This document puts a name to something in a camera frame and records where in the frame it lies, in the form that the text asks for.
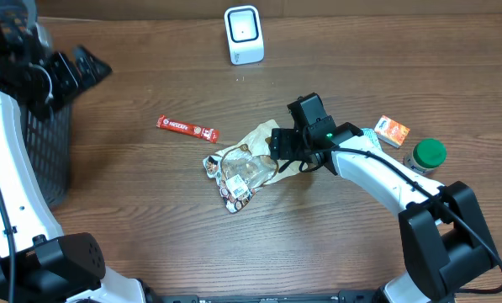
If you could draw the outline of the brown cookie bag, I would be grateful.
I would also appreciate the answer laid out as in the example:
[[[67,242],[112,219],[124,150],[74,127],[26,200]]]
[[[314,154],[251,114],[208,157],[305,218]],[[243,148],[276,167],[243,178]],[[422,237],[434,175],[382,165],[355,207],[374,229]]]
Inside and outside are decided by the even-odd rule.
[[[237,144],[203,159],[207,176],[216,182],[231,214],[245,208],[262,188],[308,167],[301,162],[289,164],[286,160],[271,159],[269,143],[276,128],[275,120],[261,123]]]

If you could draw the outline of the green wet wipes pack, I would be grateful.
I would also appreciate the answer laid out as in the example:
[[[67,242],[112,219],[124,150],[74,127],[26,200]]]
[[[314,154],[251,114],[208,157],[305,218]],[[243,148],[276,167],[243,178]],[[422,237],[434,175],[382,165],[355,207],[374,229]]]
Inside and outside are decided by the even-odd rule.
[[[363,134],[372,142],[372,144],[379,149],[380,151],[382,150],[381,144],[379,142],[377,133],[370,128],[362,128]]]

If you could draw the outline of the red Nescafe stick sachet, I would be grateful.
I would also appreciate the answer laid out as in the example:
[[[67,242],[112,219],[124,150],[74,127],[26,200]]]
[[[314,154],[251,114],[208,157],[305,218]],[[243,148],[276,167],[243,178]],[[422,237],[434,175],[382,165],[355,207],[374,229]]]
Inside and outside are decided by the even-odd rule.
[[[219,139],[219,131],[216,129],[173,120],[167,118],[165,115],[161,115],[159,117],[156,122],[156,127],[163,130],[169,130],[187,136],[196,137],[211,143],[216,143]]]

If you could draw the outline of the orange tissue pack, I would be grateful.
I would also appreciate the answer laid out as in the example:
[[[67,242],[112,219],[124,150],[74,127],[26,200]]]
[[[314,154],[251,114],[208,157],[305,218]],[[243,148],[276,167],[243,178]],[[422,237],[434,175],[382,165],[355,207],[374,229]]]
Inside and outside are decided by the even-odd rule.
[[[389,145],[400,148],[410,132],[407,126],[382,115],[374,127],[377,137]]]

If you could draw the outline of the green lid jar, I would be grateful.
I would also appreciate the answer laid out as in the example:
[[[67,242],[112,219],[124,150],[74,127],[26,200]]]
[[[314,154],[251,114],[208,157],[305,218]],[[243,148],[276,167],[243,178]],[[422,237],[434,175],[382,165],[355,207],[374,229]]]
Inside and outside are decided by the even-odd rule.
[[[447,158],[445,145],[436,139],[428,138],[420,141],[405,154],[403,163],[412,171],[427,175],[440,167]]]

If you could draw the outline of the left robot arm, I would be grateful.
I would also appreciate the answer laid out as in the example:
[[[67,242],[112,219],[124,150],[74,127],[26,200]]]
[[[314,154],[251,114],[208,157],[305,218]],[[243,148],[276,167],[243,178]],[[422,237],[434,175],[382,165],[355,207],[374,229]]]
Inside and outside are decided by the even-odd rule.
[[[57,136],[31,132],[26,116],[53,120],[111,73],[82,46],[55,51],[33,1],[0,1],[0,299],[8,302],[152,302],[138,279],[107,266],[95,238],[66,234],[45,201],[45,168]],[[35,151],[35,158],[29,155]]]

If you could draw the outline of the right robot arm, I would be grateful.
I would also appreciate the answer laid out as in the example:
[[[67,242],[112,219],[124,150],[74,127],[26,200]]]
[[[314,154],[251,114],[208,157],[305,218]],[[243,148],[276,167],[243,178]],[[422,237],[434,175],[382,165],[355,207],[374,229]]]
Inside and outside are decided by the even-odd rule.
[[[355,125],[337,125],[317,93],[288,105],[292,128],[272,129],[272,159],[325,167],[366,190],[399,223],[406,271],[377,290],[342,290],[340,302],[453,302],[500,258],[475,193],[465,183],[448,186],[409,170],[375,147]],[[476,294],[502,292],[477,289]]]

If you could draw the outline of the white barcode scanner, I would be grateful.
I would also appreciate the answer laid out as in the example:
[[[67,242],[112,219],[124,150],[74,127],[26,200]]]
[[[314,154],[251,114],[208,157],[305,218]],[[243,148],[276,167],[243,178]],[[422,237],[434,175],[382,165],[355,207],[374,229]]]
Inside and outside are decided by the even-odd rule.
[[[231,63],[239,66],[262,61],[265,48],[256,7],[243,5],[228,8],[224,20]]]

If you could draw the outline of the grey plastic mesh basket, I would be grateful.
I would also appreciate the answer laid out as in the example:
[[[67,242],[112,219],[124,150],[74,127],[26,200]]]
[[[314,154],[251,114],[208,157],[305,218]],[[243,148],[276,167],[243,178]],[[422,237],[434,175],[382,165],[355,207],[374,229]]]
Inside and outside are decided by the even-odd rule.
[[[34,1],[0,0],[0,24],[8,40],[37,24]],[[65,106],[52,120],[40,121],[21,105],[20,124],[24,144],[40,191],[50,208],[66,198],[70,183],[70,139],[72,107]]]

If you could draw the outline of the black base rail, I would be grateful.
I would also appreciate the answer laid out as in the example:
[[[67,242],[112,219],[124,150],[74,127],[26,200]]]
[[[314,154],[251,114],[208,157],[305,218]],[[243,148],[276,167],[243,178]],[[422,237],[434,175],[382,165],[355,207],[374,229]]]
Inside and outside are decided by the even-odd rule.
[[[162,303],[378,303],[386,302],[377,290],[340,290],[335,294],[299,295],[161,295]]]

